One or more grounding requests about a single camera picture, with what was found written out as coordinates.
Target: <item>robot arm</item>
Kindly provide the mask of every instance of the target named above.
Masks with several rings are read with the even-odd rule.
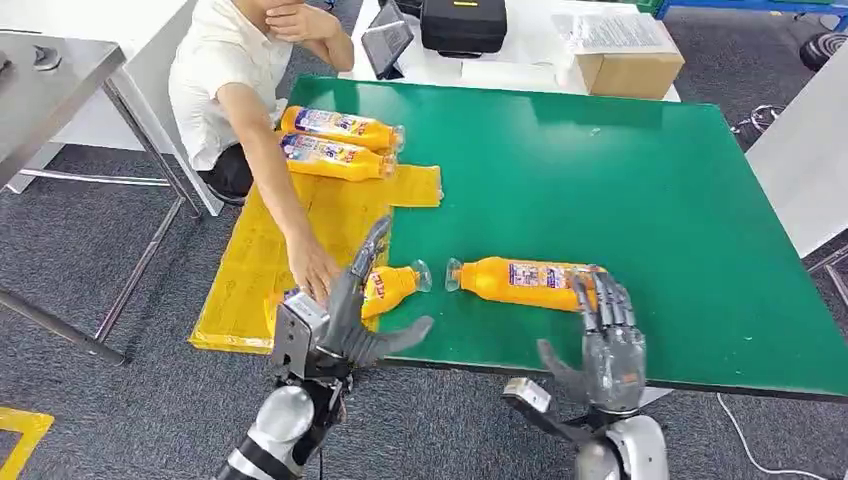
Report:
[[[563,363],[547,340],[539,340],[542,362],[566,388],[567,400],[589,413],[561,423],[548,411],[550,395],[527,378],[507,383],[502,397],[542,431],[577,445],[580,480],[666,480],[665,439],[655,420],[639,414],[645,388],[645,340],[627,290],[606,272],[592,272],[598,295],[593,310],[586,285],[569,277],[583,316],[583,371]]]
[[[217,480],[300,478],[330,429],[344,419],[353,368],[415,345],[427,335],[430,317],[389,334],[362,326],[365,282],[384,249],[389,224],[386,216],[371,228],[351,266],[334,283],[327,310],[302,292],[278,305],[271,363],[281,370],[279,388],[262,404]]]

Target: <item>person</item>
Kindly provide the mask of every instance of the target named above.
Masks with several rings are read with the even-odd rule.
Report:
[[[273,131],[285,105],[275,89],[293,44],[336,70],[353,68],[339,21],[303,0],[199,0],[168,90],[192,167],[230,204],[243,204],[256,180],[285,236],[295,282],[324,303],[339,267],[309,225]]]

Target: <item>green tabletop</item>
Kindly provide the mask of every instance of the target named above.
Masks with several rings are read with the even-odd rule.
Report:
[[[396,209],[389,261],[434,288],[381,331],[436,321],[397,359],[537,370],[536,339],[580,365],[577,314],[448,293],[449,257],[595,263],[630,291],[649,384],[845,400],[848,347],[712,105],[301,77],[290,104],[407,129],[438,164],[435,209]]]

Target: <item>blue shelf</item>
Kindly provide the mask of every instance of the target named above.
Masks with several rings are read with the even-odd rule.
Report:
[[[664,0],[657,9],[657,19],[662,20],[670,7],[735,8],[737,10],[760,10],[793,13],[827,13],[840,18],[836,31],[848,26],[848,4],[772,2],[769,0]]]

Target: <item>gray carpet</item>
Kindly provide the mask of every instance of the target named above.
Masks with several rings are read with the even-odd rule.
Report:
[[[355,3],[337,7],[348,28]],[[718,103],[734,120],[759,103],[790,100],[810,77],[792,32],[816,30],[807,20],[790,20],[672,10],[667,24],[687,59],[677,83],[683,98]],[[319,68],[297,52],[280,94],[297,73]],[[76,146],[66,147],[53,168],[155,174],[140,154]],[[42,180],[25,195],[0,193],[0,284],[93,332],[171,198],[166,190]],[[180,214],[110,338],[133,355],[129,365],[108,367],[0,309],[0,404],[56,417],[22,478],[202,479],[216,471],[271,389],[264,357],[186,343],[237,214],[227,208],[201,222]],[[817,255],[839,241],[845,239]],[[848,265],[843,270],[848,274]],[[814,280],[848,334],[848,311],[832,285]],[[326,447],[325,477],[571,477],[573,448],[528,427],[498,400],[506,379],[407,368],[364,372],[349,399],[348,422]],[[843,477],[848,405],[726,398],[764,465]],[[578,412],[557,408],[564,417]],[[766,478],[748,463],[714,395],[675,392],[647,412],[666,427],[673,478]],[[0,454],[8,443],[0,437]],[[317,477],[315,462],[309,473]]]

